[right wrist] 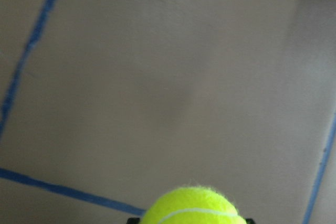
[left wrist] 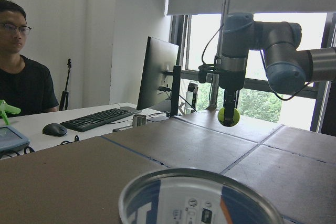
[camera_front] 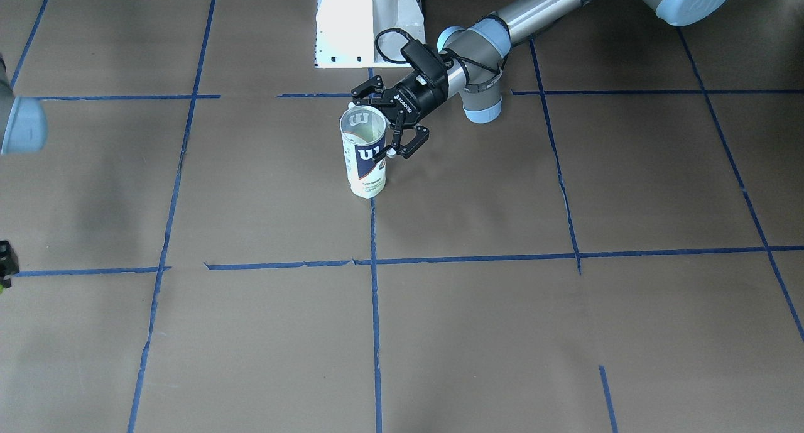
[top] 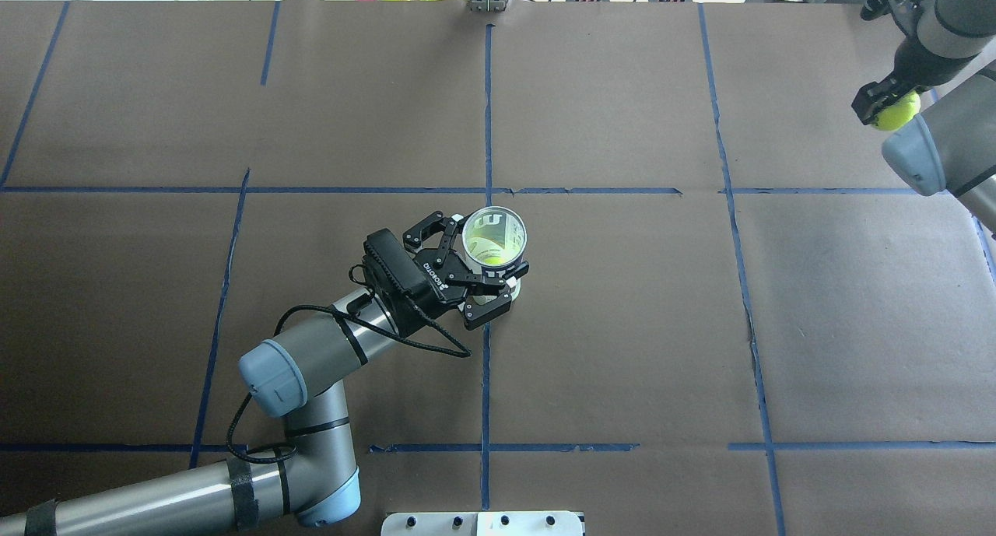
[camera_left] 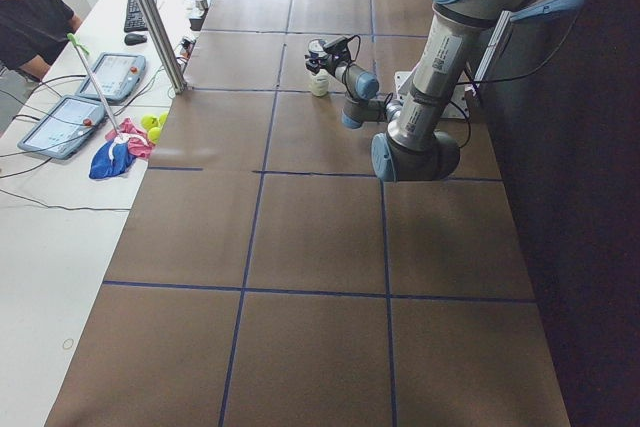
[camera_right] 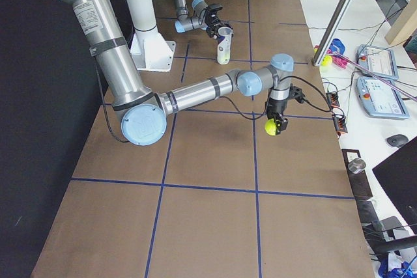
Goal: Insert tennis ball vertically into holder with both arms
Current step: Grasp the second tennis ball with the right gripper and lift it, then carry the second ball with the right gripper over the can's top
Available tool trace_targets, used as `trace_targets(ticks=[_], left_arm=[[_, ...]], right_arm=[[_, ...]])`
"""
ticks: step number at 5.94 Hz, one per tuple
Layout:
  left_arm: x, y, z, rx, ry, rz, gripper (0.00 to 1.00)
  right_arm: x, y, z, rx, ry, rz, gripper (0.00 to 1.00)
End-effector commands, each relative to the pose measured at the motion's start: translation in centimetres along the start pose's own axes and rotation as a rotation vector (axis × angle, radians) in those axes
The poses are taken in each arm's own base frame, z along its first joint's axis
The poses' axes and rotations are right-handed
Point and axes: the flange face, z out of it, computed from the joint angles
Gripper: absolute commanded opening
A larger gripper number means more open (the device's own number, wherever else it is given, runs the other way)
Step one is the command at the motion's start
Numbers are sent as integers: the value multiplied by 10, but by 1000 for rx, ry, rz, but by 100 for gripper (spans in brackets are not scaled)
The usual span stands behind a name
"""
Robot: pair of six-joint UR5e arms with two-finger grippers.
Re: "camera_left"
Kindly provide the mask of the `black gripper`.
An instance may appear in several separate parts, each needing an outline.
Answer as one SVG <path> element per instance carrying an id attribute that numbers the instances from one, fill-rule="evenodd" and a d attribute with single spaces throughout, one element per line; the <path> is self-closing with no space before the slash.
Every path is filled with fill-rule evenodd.
<path id="1" fill-rule="evenodd" d="M 305 67 L 312 74 L 318 74 L 320 69 L 325 70 L 330 76 L 336 77 L 336 71 L 342 63 L 342 55 L 327 53 L 320 55 L 317 52 L 308 52 L 305 55 Z"/>

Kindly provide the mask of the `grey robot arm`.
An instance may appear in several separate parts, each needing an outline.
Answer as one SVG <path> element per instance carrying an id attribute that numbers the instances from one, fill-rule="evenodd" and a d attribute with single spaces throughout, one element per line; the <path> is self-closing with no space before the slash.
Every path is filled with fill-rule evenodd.
<path id="1" fill-rule="evenodd" d="M 433 20 L 420 61 L 412 71 L 402 102 L 376 100 L 376 77 L 356 65 L 349 40 L 314 39 L 308 44 L 307 69 L 326 71 L 346 88 L 342 122 L 358 128 L 367 121 L 386 120 L 385 132 L 371 144 L 372 166 L 385 182 L 440 180 L 460 159 L 460 148 L 437 130 L 456 84 L 480 34 L 494 27 L 504 11 L 515 20 L 544 18 L 578 10 L 585 0 L 432 0 Z"/>

